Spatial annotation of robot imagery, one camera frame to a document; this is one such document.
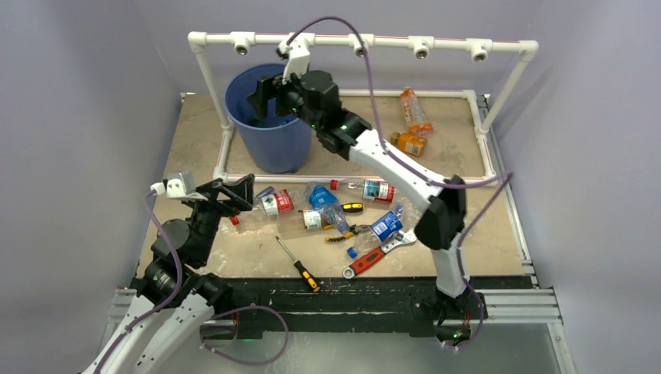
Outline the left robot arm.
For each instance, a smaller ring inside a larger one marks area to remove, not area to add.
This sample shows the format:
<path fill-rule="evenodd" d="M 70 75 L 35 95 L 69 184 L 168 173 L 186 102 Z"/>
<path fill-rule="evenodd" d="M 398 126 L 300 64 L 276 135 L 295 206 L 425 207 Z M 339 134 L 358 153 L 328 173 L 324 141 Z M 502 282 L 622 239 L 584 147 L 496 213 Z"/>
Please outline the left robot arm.
<path fill-rule="evenodd" d="M 185 219 L 161 223 L 152 260 L 129 285 L 136 293 L 120 324 L 87 373 L 155 373 L 202 322 L 232 310 L 232 287 L 220 277 L 196 273 L 207 265 L 219 224 L 253 208 L 255 176 L 236 182 L 216 178 L 195 185 L 191 172 L 169 174 L 154 183 L 149 197 L 165 196 L 191 209 Z"/>

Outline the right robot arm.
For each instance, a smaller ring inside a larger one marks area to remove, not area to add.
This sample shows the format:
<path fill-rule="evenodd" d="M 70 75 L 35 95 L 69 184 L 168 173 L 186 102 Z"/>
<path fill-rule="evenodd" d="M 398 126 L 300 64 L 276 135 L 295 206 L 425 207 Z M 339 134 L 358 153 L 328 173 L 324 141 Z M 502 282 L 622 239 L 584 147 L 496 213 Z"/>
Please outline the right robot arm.
<path fill-rule="evenodd" d="M 339 88 L 328 72 L 259 78 L 247 100 L 259 118 L 267 115 L 273 101 L 276 115 L 301 119 L 316 132 L 325 149 L 375 171 L 409 199 L 422 214 L 414 232 L 432 253 L 437 307 L 445 316 L 465 314 L 471 300 L 481 301 L 460 254 L 468 232 L 467 185 L 462 178 L 429 171 L 386 144 L 367 120 L 343 107 Z"/>

